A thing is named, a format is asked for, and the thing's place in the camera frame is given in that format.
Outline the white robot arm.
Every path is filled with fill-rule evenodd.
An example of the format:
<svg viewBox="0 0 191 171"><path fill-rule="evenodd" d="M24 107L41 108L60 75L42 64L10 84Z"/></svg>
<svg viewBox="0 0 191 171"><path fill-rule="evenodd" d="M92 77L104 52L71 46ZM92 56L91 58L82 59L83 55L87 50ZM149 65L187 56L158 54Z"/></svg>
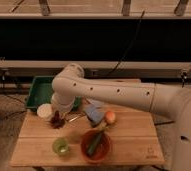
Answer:
<svg viewBox="0 0 191 171"><path fill-rule="evenodd" d="M191 171L191 87L86 79L83 68L68 64L52 81L52 100L70 109L77 96L160 114L175 122L172 171Z"/></svg>

